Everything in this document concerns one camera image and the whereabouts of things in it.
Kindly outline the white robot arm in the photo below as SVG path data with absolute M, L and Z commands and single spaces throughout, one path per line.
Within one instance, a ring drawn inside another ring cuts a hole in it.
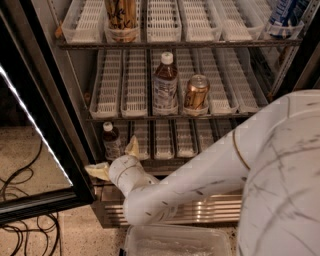
M 320 256 L 319 89 L 278 98 L 163 180 L 133 155 L 88 170 L 122 192 L 131 225 L 241 190 L 237 256 Z

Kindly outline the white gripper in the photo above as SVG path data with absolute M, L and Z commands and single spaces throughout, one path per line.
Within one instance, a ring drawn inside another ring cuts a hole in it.
M 148 174 L 140 163 L 139 143 L 135 135 L 125 147 L 125 154 L 115 159 L 110 167 L 107 162 L 102 162 L 87 165 L 85 170 L 92 177 L 103 181 L 110 180 L 125 197 L 136 188 L 159 183 L 159 180 Z

